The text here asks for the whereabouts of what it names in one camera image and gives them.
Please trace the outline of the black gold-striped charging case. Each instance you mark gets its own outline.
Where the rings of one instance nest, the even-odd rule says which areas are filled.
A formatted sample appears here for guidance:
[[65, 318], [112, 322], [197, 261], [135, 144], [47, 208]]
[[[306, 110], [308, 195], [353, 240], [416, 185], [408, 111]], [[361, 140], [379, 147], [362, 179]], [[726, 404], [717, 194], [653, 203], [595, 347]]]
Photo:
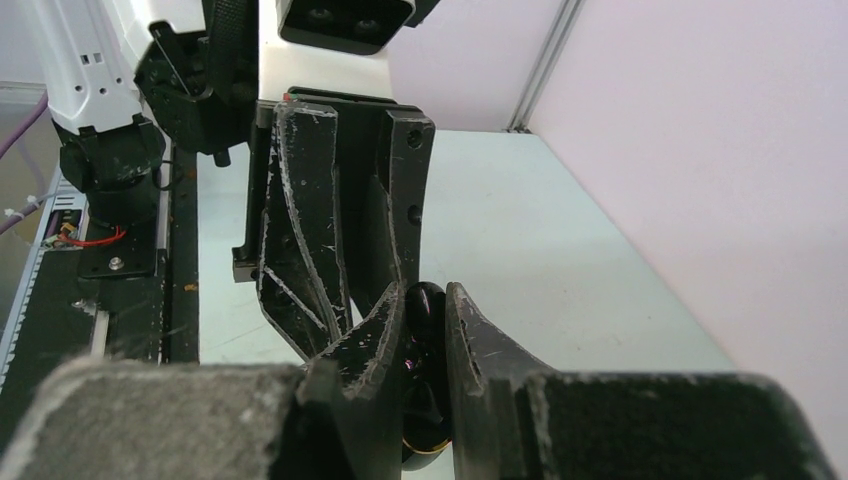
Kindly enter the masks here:
[[452, 441], [453, 422], [445, 346], [446, 293], [419, 282], [405, 299], [408, 337], [402, 397], [402, 469], [433, 463]]

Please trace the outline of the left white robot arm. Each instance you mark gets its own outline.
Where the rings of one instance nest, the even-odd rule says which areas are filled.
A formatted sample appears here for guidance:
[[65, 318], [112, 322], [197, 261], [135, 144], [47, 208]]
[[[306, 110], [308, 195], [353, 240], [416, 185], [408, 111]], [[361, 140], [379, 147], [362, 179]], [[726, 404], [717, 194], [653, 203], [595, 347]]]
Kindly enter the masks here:
[[249, 150], [234, 278], [303, 358], [419, 281], [435, 128], [392, 94], [387, 48], [431, 1], [23, 1], [63, 176], [87, 201], [85, 278], [135, 277], [160, 195]]

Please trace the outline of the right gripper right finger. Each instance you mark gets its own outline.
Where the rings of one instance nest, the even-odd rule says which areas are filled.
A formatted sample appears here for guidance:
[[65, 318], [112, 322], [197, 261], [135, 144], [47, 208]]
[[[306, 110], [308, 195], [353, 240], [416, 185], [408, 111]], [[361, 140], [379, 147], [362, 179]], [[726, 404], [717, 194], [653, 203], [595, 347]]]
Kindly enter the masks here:
[[559, 371], [452, 283], [445, 308], [459, 479], [833, 479], [802, 411], [738, 372]]

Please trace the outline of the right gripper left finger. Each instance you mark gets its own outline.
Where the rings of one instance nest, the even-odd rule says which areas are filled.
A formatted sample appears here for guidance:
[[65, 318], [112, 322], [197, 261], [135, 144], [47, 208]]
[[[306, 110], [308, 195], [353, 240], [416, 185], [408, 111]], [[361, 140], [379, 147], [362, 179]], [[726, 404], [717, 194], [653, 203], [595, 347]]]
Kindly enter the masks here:
[[39, 387], [5, 479], [397, 479], [404, 295], [303, 366], [81, 356]]

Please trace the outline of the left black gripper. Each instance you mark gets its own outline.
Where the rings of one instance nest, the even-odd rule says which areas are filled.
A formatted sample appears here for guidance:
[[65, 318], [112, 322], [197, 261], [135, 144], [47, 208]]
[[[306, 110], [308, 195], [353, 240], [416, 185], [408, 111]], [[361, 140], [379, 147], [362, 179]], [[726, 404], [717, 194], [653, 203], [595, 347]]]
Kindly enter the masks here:
[[237, 283], [257, 278], [264, 208], [260, 308], [310, 360], [352, 327], [336, 158], [350, 293], [366, 316], [389, 284], [406, 289], [419, 281], [435, 126], [417, 107], [393, 99], [305, 87], [284, 97], [294, 101], [275, 107], [272, 143], [276, 103], [257, 103], [247, 142], [245, 236], [232, 249], [232, 271]]

